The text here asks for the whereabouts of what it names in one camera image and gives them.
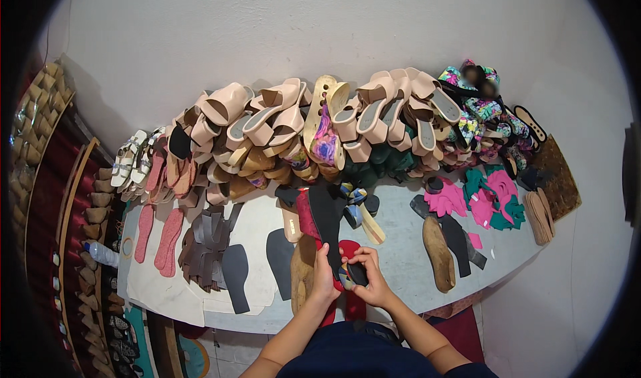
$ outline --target pink insole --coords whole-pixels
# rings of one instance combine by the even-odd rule
[[[183,228],[183,210],[174,208],[165,221],[162,234],[160,235],[160,244],[154,259],[154,266],[160,275],[172,277],[176,272],[175,249],[176,242]]]
[[[140,218],[138,219],[138,241],[136,242],[136,251],[133,258],[142,264],[145,261],[145,252],[147,251],[147,242],[149,241],[149,234],[151,228],[154,226],[154,207],[147,204],[142,207],[140,211]]]

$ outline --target water bottle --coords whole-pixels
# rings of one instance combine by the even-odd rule
[[[118,260],[120,257],[118,253],[114,252],[112,249],[103,246],[95,240],[86,241],[84,243],[84,249],[88,251],[92,259],[97,262],[118,268]]]

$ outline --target wooden sole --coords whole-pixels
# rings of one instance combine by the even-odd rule
[[[428,251],[437,289],[446,294],[456,285],[454,259],[447,249],[447,243],[438,221],[431,216],[423,221],[423,245]]]

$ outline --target pink fabric piece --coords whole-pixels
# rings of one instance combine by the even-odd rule
[[[490,229],[490,220],[492,214],[497,211],[492,206],[493,194],[485,189],[479,190],[470,198],[470,207],[472,208],[472,216],[477,225]]]
[[[147,242],[151,228],[154,226],[154,207],[147,204],[142,207],[140,217],[138,218],[138,241],[136,242],[136,251],[133,258],[142,264],[145,261],[145,251],[147,251]]]
[[[514,220],[512,217],[505,211],[505,205],[509,203],[512,198],[512,195],[515,195],[518,198],[517,185],[514,184],[508,173],[505,170],[494,171],[487,177],[487,186],[496,192],[496,197],[499,199],[501,204],[501,214],[505,217],[508,222],[514,225]]]
[[[427,191],[423,199],[429,203],[430,212],[437,212],[439,217],[445,214],[451,215],[456,211],[460,216],[467,216],[467,207],[463,197],[463,189],[459,188],[448,178],[438,177],[443,181],[443,189],[437,195],[431,195]]]
[[[176,272],[176,242],[183,228],[183,210],[174,208],[169,213],[160,235],[160,244],[154,259],[154,266],[160,275],[172,277]]]
[[[468,232],[467,235],[470,237],[470,241],[472,242],[472,247],[483,248],[483,245],[481,244],[481,237],[478,235],[478,233]]]

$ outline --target table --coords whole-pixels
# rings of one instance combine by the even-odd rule
[[[448,178],[454,182],[460,175],[460,173],[447,174]],[[271,195],[273,195],[275,186],[272,187],[271,185],[265,191],[265,195],[269,195],[270,189]],[[341,221],[340,233],[340,239],[351,239],[361,245],[372,246],[378,250],[380,269],[388,285],[416,313],[434,310],[478,292],[485,287],[494,285],[542,249],[541,246],[536,244],[528,221],[521,225],[520,230],[501,231],[491,228],[490,230],[485,230],[474,222],[470,212],[468,212],[467,217],[461,217],[453,213],[453,217],[461,224],[463,229],[467,232],[477,233],[480,236],[483,248],[478,251],[487,257],[487,263],[484,270],[480,270],[476,265],[470,263],[472,274],[465,278],[460,278],[458,265],[454,262],[456,286],[447,294],[442,294],[435,286],[429,257],[423,246],[423,219],[414,213],[409,206],[411,199],[417,194],[423,194],[423,192],[424,189],[421,182],[401,185],[391,179],[382,179],[373,189],[373,193],[380,199],[380,208],[375,220],[387,236],[385,242],[380,246],[371,244],[363,229],[352,230],[344,219]],[[519,197],[522,198],[526,190],[518,187],[518,193]],[[137,227],[137,219],[140,215],[141,207],[138,204],[127,214],[125,229],[132,229],[131,226],[134,229]],[[274,209],[265,209],[263,212],[276,212],[280,215],[280,210],[275,206]],[[264,235],[266,239],[269,231],[261,232],[261,235]],[[176,257],[180,253],[180,246],[177,247],[179,251],[177,251]],[[123,250],[121,249],[118,294],[125,297],[129,297],[126,293],[129,270],[127,263],[127,261],[123,262]],[[340,299],[336,321],[344,318]],[[141,307],[145,307],[145,304],[141,304],[135,299],[130,300]],[[384,310],[367,307],[368,320],[375,322],[391,321],[390,316]],[[153,311],[163,314],[163,310]],[[236,315],[212,311],[204,311],[203,314],[204,325],[208,327],[265,334],[278,333],[293,317],[291,301],[282,301],[277,291],[271,306],[265,307],[258,315]]]

